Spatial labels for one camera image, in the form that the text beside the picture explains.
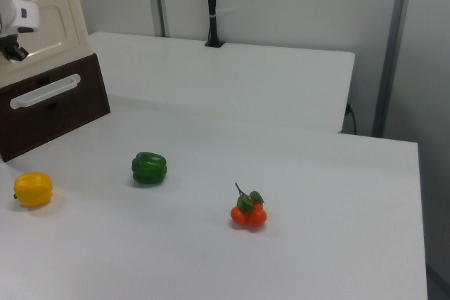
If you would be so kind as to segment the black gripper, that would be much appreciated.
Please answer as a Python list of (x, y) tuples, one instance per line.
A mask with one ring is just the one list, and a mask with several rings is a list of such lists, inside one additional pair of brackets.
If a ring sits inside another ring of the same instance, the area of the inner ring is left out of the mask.
[(28, 57), (28, 52), (18, 44), (18, 35), (11, 34), (0, 38), (1, 52), (5, 59), (21, 62)]

